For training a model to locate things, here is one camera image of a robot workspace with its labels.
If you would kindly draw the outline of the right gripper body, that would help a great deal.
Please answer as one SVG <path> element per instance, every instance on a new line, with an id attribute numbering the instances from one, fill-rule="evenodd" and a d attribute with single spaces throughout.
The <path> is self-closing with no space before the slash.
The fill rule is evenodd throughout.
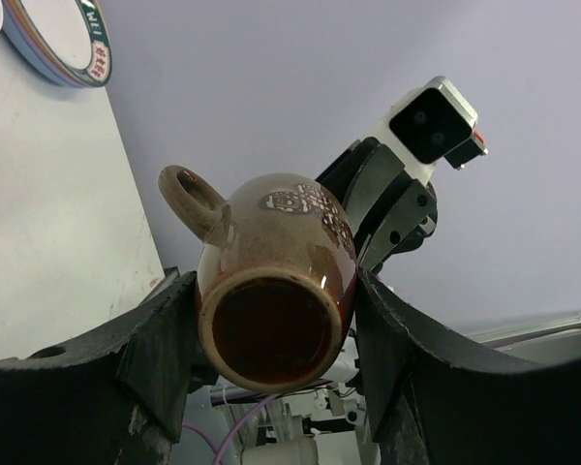
<path id="1" fill-rule="evenodd" d="M 379 271 L 386 260 L 419 248 L 437 226 L 437 197 L 374 137 L 357 140 L 316 181 L 347 213 L 358 267 Z"/>

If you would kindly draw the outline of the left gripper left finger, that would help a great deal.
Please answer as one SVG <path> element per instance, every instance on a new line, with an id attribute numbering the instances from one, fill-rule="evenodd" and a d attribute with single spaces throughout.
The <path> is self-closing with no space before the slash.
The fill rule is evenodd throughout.
<path id="1" fill-rule="evenodd" d="M 167 464 L 196 346 L 187 273 L 139 307 L 0 360 L 0 464 Z"/>

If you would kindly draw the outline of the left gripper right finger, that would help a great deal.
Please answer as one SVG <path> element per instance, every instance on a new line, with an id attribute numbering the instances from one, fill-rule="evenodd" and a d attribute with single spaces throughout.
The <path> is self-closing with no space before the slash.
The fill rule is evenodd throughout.
<path id="1" fill-rule="evenodd" d="M 545 364 L 495 351 L 367 272 L 355 315 L 382 463 L 581 464 L 581 357 Z"/>

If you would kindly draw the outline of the brown striped mug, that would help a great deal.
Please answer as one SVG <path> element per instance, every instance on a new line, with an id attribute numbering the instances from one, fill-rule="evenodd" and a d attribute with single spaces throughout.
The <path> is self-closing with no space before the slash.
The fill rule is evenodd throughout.
<path id="1" fill-rule="evenodd" d="M 341 204 L 292 173 L 253 178 L 224 198 L 195 172 L 170 165 L 158 186 L 202 243 L 198 336 L 219 374 L 265 393 L 320 379 L 352 320 L 356 254 Z"/>

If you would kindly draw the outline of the dark green plate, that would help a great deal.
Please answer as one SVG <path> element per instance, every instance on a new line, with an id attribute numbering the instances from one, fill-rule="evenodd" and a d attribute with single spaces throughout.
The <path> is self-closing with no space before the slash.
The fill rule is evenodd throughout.
<path id="1" fill-rule="evenodd" d="M 15 7 L 63 76 L 83 87 L 107 85 L 113 58 L 97 1 L 17 1 Z"/>

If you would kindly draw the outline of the blue plate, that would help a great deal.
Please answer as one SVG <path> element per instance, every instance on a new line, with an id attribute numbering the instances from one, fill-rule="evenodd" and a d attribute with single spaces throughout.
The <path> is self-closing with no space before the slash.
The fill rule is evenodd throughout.
<path id="1" fill-rule="evenodd" d="M 41 76 L 65 87 L 83 88 L 75 79 L 66 77 L 41 50 L 33 36 L 26 31 L 23 23 L 16 17 L 15 9 L 8 1 L 2 2 L 4 10 L 3 32 L 23 59 Z"/>

